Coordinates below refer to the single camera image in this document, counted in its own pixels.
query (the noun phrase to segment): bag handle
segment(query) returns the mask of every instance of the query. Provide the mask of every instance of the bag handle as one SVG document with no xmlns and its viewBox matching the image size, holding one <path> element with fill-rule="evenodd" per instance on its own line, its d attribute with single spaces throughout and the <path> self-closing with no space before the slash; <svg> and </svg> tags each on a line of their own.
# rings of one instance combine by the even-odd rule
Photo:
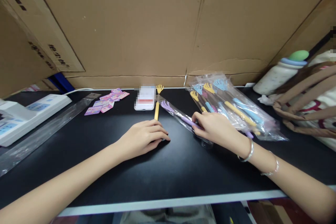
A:
<svg viewBox="0 0 336 224">
<path fill-rule="evenodd" d="M 314 137 L 327 137 L 327 138 L 336 138 L 336 130 L 331 129 L 321 129 L 321 128 L 304 128 L 304 127 L 297 127 L 294 126 L 293 123 L 284 119 L 282 122 L 289 128 L 290 130 L 305 134 L 305 135 L 312 135 Z"/>
<path fill-rule="evenodd" d="M 293 99 L 295 96 L 297 96 L 298 94 L 301 94 L 303 91 L 305 91 L 306 89 L 308 89 L 309 87 L 311 87 L 312 85 L 321 82 L 322 80 L 333 76 L 336 74 L 336 65 L 334 66 L 330 66 L 322 71 L 319 71 L 311 76 L 309 76 L 308 78 L 304 79 L 303 81 L 299 82 L 298 84 L 296 84 L 294 87 L 292 87 L 291 89 L 289 89 L 286 93 L 284 93 L 277 101 L 276 103 L 278 103 L 281 106 L 283 106 L 284 104 L 286 104 L 288 101 L 290 101 L 291 99 Z"/>
<path fill-rule="evenodd" d="M 316 83 L 318 84 L 313 88 L 311 88 L 307 93 L 305 93 L 297 102 L 295 102 L 288 109 L 288 111 L 283 111 L 281 109 L 282 105 L 286 104 L 295 96 L 301 94 L 304 90 L 306 90 L 307 88 L 311 87 Z M 300 83 L 296 84 L 285 94 L 283 94 L 277 101 L 274 102 L 273 108 L 279 116 L 284 118 L 283 123 L 294 132 L 313 135 L 315 137 L 318 136 L 318 137 L 336 138 L 336 130 L 297 127 L 290 122 L 291 120 L 314 121 L 336 116 L 336 106 L 325 108 L 303 116 L 295 115 L 300 109 L 306 106 L 309 102 L 315 100 L 319 95 L 325 93 L 326 91 L 330 90 L 335 86 L 336 86 L 336 65 L 330 66 L 327 69 L 319 71 L 309 76 L 308 78 L 304 79 Z"/>
</svg>

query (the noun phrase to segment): pink card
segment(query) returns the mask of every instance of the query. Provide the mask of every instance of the pink card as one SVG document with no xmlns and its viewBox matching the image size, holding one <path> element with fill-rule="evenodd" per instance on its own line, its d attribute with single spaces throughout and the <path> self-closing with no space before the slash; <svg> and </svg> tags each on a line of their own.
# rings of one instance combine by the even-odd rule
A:
<svg viewBox="0 0 336 224">
<path fill-rule="evenodd" d="M 110 110 L 111 108 L 113 108 L 113 104 L 114 103 L 110 103 L 109 105 L 107 105 L 106 107 L 103 107 L 100 111 L 102 113 L 105 113 L 106 111 Z"/>
<path fill-rule="evenodd" d="M 87 111 L 85 112 L 84 115 L 88 116 L 88 115 L 91 115 L 91 114 L 98 114 L 102 108 L 103 108 L 102 106 L 100 106 L 100 107 L 90 107 L 90 108 L 87 109 Z"/>
<path fill-rule="evenodd" d="M 112 94 L 121 94 L 121 93 L 123 93 L 123 92 L 122 92 L 121 89 L 118 88 L 118 89 L 112 89 L 112 90 L 111 90 L 111 93 L 112 93 Z"/>
<path fill-rule="evenodd" d="M 128 95 L 129 95 L 129 93 L 123 92 L 121 95 L 119 95 L 119 99 L 125 98 Z"/>
<path fill-rule="evenodd" d="M 111 93 L 111 94 L 108 94 L 108 95 L 105 95 L 105 96 L 102 96 L 102 97 L 100 97 L 99 99 L 100 100 L 103 100 L 103 101 L 107 101 L 108 99 L 110 99 L 111 98 L 111 96 L 112 96 L 113 94 Z"/>
<path fill-rule="evenodd" d="M 120 101 L 119 94 L 112 95 L 111 98 L 110 98 L 110 101 L 111 102 L 114 102 L 114 101 L 118 102 L 118 101 Z"/>
<path fill-rule="evenodd" d="M 93 107 L 105 107 L 109 104 L 107 101 L 95 101 Z"/>
</svg>

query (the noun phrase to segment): purple card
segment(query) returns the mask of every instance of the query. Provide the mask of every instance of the purple card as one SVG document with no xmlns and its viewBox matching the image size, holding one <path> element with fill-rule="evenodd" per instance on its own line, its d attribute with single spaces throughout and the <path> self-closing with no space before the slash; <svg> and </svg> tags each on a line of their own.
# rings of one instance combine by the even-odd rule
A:
<svg viewBox="0 0 336 224">
<path fill-rule="evenodd" d="M 91 114 L 98 114 L 100 112 L 100 110 L 103 108 L 103 106 L 100 107 L 90 107 L 87 109 L 87 111 L 85 112 L 85 116 L 87 115 L 91 115 Z"/>
<path fill-rule="evenodd" d="M 99 97 L 99 100 L 102 100 L 102 101 L 107 101 L 108 99 L 111 98 L 113 94 L 108 94 L 108 95 L 105 95 L 105 96 L 102 96 L 102 97 Z"/>
<path fill-rule="evenodd" d="M 108 104 L 109 104 L 109 102 L 100 100 L 100 101 L 95 101 L 93 107 L 100 107 L 100 106 L 105 107 Z"/>
<path fill-rule="evenodd" d="M 121 93 L 123 93 L 123 92 L 122 92 L 121 89 L 118 88 L 118 89 L 112 89 L 112 90 L 111 90 L 111 93 L 112 93 L 112 94 L 121 94 Z"/>
<path fill-rule="evenodd" d="M 114 102 L 114 101 L 118 102 L 118 101 L 120 101 L 119 94 L 112 95 L 111 98 L 110 98 L 110 101 L 111 102 Z"/>
</svg>

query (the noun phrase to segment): person's right hand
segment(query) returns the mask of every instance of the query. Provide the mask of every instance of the person's right hand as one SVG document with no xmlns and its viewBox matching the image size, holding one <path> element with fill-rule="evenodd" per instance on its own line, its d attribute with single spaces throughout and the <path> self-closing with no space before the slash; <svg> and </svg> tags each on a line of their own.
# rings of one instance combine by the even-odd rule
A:
<svg viewBox="0 0 336 224">
<path fill-rule="evenodd" d="M 247 138 L 240 134 L 222 114 L 195 112 L 192 115 L 192 121 L 196 122 L 196 119 L 204 128 L 204 130 L 201 130 L 193 126 L 196 135 L 219 144 L 230 151 L 236 152 L 239 143 L 246 142 Z"/>
<path fill-rule="evenodd" d="M 117 147 L 121 161 L 125 161 L 155 149 L 162 139 L 170 141 L 168 132 L 159 121 L 153 119 L 134 124 L 112 145 Z"/>
</svg>

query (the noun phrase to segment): person's left hand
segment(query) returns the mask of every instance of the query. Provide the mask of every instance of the person's left hand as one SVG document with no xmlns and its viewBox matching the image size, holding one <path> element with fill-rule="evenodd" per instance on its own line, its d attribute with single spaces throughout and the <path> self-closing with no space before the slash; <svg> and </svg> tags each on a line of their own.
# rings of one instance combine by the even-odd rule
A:
<svg viewBox="0 0 336 224">
<path fill-rule="evenodd" d="M 134 124 L 113 146 L 125 161 L 155 149 L 161 139 L 170 141 L 162 124 L 157 120 L 143 121 Z"/>
</svg>

